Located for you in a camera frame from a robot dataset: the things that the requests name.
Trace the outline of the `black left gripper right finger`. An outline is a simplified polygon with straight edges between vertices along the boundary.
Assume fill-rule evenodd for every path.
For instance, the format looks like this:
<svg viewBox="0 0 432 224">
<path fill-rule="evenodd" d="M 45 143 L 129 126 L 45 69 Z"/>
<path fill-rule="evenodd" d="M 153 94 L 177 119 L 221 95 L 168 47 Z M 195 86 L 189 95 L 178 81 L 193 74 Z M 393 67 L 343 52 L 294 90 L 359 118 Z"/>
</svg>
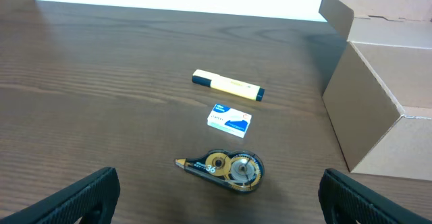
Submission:
<svg viewBox="0 0 432 224">
<path fill-rule="evenodd" d="M 324 171 L 318 197 L 326 224 L 431 224 L 331 168 Z"/>
</svg>

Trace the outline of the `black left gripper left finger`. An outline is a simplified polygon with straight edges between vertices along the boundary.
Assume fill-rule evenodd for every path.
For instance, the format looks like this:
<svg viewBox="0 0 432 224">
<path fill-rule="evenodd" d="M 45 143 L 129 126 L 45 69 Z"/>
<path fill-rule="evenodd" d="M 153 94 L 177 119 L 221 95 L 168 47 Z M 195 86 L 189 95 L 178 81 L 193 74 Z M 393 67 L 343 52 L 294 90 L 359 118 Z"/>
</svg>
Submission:
<svg viewBox="0 0 432 224">
<path fill-rule="evenodd" d="M 119 194 L 117 171 L 104 167 L 1 222 L 110 224 Z"/>
</svg>

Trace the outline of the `white blue staples box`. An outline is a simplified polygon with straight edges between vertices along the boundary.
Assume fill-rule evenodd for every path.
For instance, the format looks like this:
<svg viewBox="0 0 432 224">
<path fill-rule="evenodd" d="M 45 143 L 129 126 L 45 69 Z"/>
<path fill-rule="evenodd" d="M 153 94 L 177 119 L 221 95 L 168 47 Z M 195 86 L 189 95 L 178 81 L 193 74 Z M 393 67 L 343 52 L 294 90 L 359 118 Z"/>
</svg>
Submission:
<svg viewBox="0 0 432 224">
<path fill-rule="evenodd" d="M 217 103 L 207 117 L 207 125 L 243 138 L 251 120 L 251 114 Z"/>
</svg>

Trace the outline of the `black gold correction tape dispenser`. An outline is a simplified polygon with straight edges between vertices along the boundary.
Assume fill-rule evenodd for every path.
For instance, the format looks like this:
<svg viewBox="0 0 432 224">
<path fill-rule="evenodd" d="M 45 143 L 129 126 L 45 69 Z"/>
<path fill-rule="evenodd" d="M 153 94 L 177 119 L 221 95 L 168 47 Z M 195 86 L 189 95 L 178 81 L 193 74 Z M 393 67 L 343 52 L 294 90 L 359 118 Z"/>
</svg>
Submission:
<svg viewBox="0 0 432 224">
<path fill-rule="evenodd" d="M 175 159 L 185 172 L 237 193 L 251 193 L 261 184 L 265 167 L 258 155 L 248 150 L 210 150 L 198 158 Z"/>
</svg>

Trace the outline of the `brown cardboard box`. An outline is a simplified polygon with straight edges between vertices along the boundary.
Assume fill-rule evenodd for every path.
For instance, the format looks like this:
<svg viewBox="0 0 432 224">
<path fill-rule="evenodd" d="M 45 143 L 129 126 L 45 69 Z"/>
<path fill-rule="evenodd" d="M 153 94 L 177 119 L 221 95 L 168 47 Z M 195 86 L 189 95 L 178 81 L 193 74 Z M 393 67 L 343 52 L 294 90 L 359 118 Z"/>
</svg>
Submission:
<svg viewBox="0 0 432 224">
<path fill-rule="evenodd" d="M 353 173 L 431 179 L 431 0 L 322 0 L 346 39 L 323 102 Z"/>
</svg>

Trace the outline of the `yellow highlighter pen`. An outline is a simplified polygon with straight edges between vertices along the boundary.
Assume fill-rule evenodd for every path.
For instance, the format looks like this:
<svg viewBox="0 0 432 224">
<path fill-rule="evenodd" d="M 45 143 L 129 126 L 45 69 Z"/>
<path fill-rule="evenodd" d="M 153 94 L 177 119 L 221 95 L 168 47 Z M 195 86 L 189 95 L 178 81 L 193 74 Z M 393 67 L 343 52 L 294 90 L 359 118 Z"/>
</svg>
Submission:
<svg viewBox="0 0 432 224">
<path fill-rule="evenodd" d="M 262 101 L 265 93 L 265 89 L 260 86 L 220 76 L 219 74 L 201 69 L 197 69 L 193 73 L 192 82 L 253 101 Z"/>
</svg>

